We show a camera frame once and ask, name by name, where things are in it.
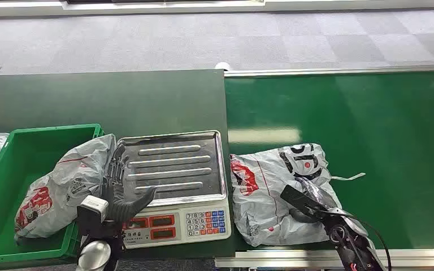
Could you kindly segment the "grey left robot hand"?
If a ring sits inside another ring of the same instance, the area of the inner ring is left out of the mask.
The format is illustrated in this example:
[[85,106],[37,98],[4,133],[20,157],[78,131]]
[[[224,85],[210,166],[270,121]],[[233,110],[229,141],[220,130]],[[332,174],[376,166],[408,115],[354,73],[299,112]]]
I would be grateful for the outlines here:
[[77,206],[77,225],[82,235],[82,246],[100,239],[121,241],[123,223],[134,218],[155,197],[157,188],[150,186],[136,199],[124,199],[123,175],[129,159],[124,156],[125,150],[125,144],[117,145],[102,180],[101,196],[88,195]]

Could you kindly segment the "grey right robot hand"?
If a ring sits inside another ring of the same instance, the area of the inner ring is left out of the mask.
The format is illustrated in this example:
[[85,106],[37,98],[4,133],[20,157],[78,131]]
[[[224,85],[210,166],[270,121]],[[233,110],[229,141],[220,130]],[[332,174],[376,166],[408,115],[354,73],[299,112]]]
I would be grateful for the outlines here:
[[297,177],[294,185],[286,185],[280,194],[289,205],[289,214],[297,222],[314,223],[322,219],[319,211],[338,207],[332,195],[304,177]]

